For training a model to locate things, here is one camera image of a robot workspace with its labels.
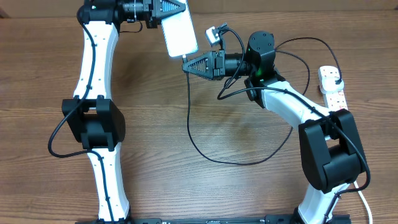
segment white plug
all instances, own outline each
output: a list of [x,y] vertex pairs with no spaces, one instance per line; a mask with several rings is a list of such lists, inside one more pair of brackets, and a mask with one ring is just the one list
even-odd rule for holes
[[323,94],[333,93],[341,91],[344,88],[344,81],[340,84],[336,84],[336,81],[340,79],[338,69],[333,66],[322,66],[318,70],[319,87]]

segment wooden table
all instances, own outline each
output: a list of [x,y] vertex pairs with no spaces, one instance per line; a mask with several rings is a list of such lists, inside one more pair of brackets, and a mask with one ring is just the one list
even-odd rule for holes
[[[398,13],[275,12],[194,14],[200,52],[210,49],[204,31],[228,22],[245,44],[257,30],[276,43],[311,36],[327,41],[339,59],[348,107],[354,114],[372,172],[364,192],[375,223],[398,219]],[[137,25],[124,24],[122,30]],[[228,52],[239,52],[227,37]],[[310,65],[307,96],[322,104],[317,69],[334,65],[324,45],[300,40],[283,46]],[[63,118],[81,66],[83,33],[75,18],[0,20],[0,223],[73,223],[97,217],[98,198],[86,156],[57,159],[47,141]],[[288,55],[276,65],[303,91],[307,71]],[[246,94],[217,101],[223,82],[192,77],[192,133],[214,159],[257,161],[283,141],[289,126],[250,102]],[[161,29],[121,34],[114,53],[114,102],[126,117],[124,189],[133,217],[261,217],[292,213],[308,182],[293,132],[271,160],[236,167],[206,161],[186,130],[187,84],[181,60],[167,55]],[[234,90],[244,87],[243,82]],[[68,126],[59,132],[58,153],[81,150]],[[364,181],[364,175],[358,179]],[[367,223],[358,194],[344,195],[335,213]]]

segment white cable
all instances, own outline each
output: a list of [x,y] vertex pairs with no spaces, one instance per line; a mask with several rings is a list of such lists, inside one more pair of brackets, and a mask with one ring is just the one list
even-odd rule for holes
[[[356,181],[354,181],[354,186],[356,188],[358,188],[358,184],[356,183]],[[362,199],[363,205],[365,205],[366,211],[368,211],[368,217],[369,217],[369,224],[373,224],[373,217],[372,217],[372,212],[371,212],[371,208],[368,205],[368,202],[365,199],[365,196],[362,194],[362,191],[359,191],[359,196]]]

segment wooden surface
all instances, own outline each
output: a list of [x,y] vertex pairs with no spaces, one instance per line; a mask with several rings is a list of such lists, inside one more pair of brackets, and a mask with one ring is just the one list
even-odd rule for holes
[[[192,13],[393,10],[398,0],[188,0]],[[83,0],[0,0],[3,17],[74,17]]]
[[[398,14],[396,11],[194,14],[201,52],[210,49],[205,29],[227,21],[246,43],[254,31],[274,33],[276,43],[312,36],[327,41],[339,59],[348,107],[354,114],[372,172],[364,192],[375,223],[398,219]],[[137,29],[124,24],[122,30]],[[83,33],[76,19],[0,20],[0,223],[73,223],[98,212],[96,185],[86,156],[57,159],[47,141],[63,118],[80,74]],[[227,37],[228,52],[239,52]],[[310,68],[307,96],[322,103],[317,69],[334,65],[320,43],[301,40],[284,50]],[[303,91],[307,71],[278,55],[282,75]],[[192,133],[214,159],[257,161],[285,138],[289,127],[245,94],[217,101],[221,82],[192,77]],[[243,88],[243,82],[234,90]],[[257,166],[215,164],[202,158],[186,130],[187,85],[181,60],[167,55],[161,29],[121,34],[114,53],[114,102],[126,117],[124,189],[133,217],[258,217],[292,213],[308,182],[298,134],[271,160]],[[68,126],[56,137],[58,153],[81,150]],[[364,175],[358,179],[364,181]],[[336,213],[366,223],[358,194],[344,195]]]

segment power strip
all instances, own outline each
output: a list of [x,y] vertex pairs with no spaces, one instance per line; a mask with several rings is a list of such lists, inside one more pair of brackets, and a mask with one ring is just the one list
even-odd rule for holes
[[[318,70],[319,77],[319,88],[323,95],[323,101],[325,102],[325,107],[331,109],[332,111],[338,111],[341,109],[348,110],[346,97],[344,95],[344,83],[342,85],[335,84],[335,80],[339,79],[340,74],[338,69],[333,66],[322,66]],[[361,191],[358,192],[361,197],[363,204],[365,205],[366,211],[368,212],[369,224],[373,224],[373,217],[371,209],[365,196]]]

